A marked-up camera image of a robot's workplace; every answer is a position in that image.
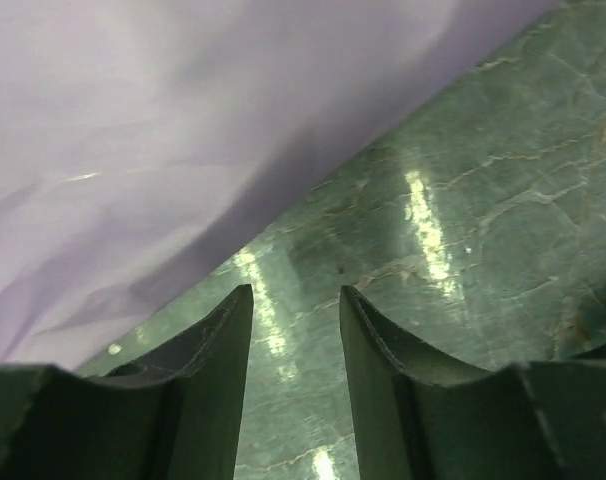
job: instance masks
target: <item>green marble surface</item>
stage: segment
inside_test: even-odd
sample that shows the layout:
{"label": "green marble surface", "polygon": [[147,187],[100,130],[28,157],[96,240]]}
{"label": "green marble surface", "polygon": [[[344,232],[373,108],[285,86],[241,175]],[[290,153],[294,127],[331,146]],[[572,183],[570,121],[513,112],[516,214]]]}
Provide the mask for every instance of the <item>green marble surface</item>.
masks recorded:
{"label": "green marble surface", "polygon": [[81,371],[141,355],[251,283],[236,478],[356,479],[341,285],[495,369],[606,341],[603,282],[606,1],[583,0],[469,72]]}

